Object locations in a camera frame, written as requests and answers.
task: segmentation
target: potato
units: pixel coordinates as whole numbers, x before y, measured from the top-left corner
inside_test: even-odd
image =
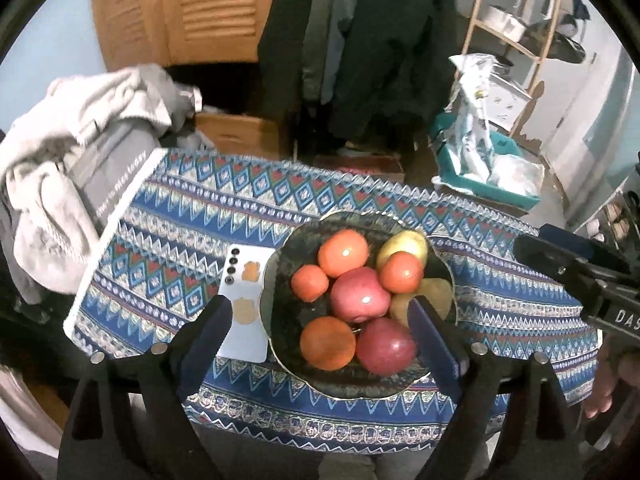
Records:
[[[376,258],[376,269],[380,270],[389,259],[389,256],[399,251],[413,254],[422,262],[423,267],[427,264],[429,247],[424,236],[416,231],[400,231],[389,238],[380,248]]]
[[[447,318],[453,301],[453,290],[449,282],[441,278],[424,278],[415,292],[411,294],[396,294],[391,298],[390,316],[408,327],[406,311],[409,307],[409,301],[415,296],[425,296],[438,315],[442,319]]]

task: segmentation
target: wooden louvered door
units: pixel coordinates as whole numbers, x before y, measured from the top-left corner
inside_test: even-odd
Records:
[[[255,62],[271,0],[162,0],[172,64]]]
[[[91,0],[108,70],[137,63],[170,64],[161,0]]]

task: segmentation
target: hand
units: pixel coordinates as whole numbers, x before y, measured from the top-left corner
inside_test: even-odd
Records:
[[[612,393],[618,380],[622,379],[631,386],[640,388],[640,352],[623,355],[616,375],[607,360],[609,348],[609,339],[606,339],[598,352],[598,369],[593,380],[593,390],[582,404],[584,415],[587,418],[604,413],[611,407]]]

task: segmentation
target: blue patterned tablecloth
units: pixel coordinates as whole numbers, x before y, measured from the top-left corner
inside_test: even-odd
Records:
[[[169,150],[120,219],[81,301],[73,340],[87,354],[168,341],[216,294],[230,243],[279,247],[328,212],[383,211],[429,236],[456,281],[470,340],[500,355],[547,354],[570,403],[591,389],[596,330],[558,284],[514,261],[530,226],[457,196],[290,162]],[[500,426],[507,399],[497,397]],[[335,400],[286,374],[217,358],[188,399],[195,421],[282,444],[361,453],[436,443],[454,407],[428,376],[383,400]]]

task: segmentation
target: decorative bowl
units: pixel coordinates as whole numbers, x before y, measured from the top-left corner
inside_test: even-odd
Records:
[[[405,370],[389,377],[369,373],[354,358],[333,372],[309,365],[300,353],[300,334],[316,317],[331,314],[329,293],[313,303],[297,298],[290,279],[305,264],[316,264],[320,245],[341,229],[354,229],[369,243],[367,267],[375,268],[375,258],[382,245],[393,235],[407,230],[402,222],[382,213],[340,211],[296,228],[284,245],[271,257],[265,270],[265,288],[260,298],[260,318],[269,337],[271,350],[280,365],[294,377],[334,399],[382,399],[407,389],[429,371],[418,360]],[[429,254],[424,267],[425,278],[442,278],[454,286],[449,266],[440,258],[427,238]],[[457,323],[455,298],[446,321]],[[359,330],[353,325],[354,332]]]

